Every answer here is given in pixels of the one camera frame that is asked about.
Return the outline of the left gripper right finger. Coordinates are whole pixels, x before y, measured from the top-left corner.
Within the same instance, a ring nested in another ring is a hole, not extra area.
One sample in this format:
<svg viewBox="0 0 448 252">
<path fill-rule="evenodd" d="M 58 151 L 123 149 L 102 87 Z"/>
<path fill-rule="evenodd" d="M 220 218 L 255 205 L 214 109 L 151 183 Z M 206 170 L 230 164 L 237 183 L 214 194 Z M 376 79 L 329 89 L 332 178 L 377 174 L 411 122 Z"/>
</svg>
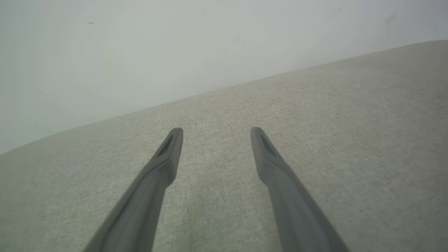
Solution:
<svg viewBox="0 0 448 252">
<path fill-rule="evenodd" d="M 283 252 L 347 252 L 331 225 L 269 137 L 251 129 L 251 144 L 260 180 L 267 186 Z"/>
</svg>

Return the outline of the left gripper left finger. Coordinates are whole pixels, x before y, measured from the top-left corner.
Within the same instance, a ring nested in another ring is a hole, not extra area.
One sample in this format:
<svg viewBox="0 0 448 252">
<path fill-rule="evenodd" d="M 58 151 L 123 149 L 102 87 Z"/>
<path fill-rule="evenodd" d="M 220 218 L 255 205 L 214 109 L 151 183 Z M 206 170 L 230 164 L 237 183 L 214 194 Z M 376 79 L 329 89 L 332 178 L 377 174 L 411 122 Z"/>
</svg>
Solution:
<svg viewBox="0 0 448 252">
<path fill-rule="evenodd" d="M 86 252 L 150 252 L 166 189 L 176 178 L 183 130 L 173 128 L 102 223 Z"/>
</svg>

